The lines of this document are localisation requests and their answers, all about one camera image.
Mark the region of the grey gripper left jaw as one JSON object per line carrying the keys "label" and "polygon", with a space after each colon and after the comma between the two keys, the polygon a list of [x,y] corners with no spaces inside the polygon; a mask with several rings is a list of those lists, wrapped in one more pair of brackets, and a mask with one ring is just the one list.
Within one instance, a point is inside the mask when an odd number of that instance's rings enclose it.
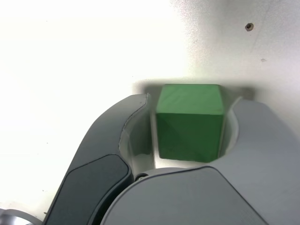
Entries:
{"label": "grey gripper left jaw", "polygon": [[83,138],[45,225],[98,225],[135,177],[154,168],[149,94],[131,95],[100,115]]}

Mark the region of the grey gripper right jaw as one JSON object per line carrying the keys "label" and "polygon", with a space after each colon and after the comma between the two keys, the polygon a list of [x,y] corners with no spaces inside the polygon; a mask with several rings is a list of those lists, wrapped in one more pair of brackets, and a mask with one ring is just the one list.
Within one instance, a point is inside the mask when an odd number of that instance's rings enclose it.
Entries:
{"label": "grey gripper right jaw", "polygon": [[104,225],[297,225],[300,142],[265,104],[240,100],[234,147],[206,166],[126,188]]}

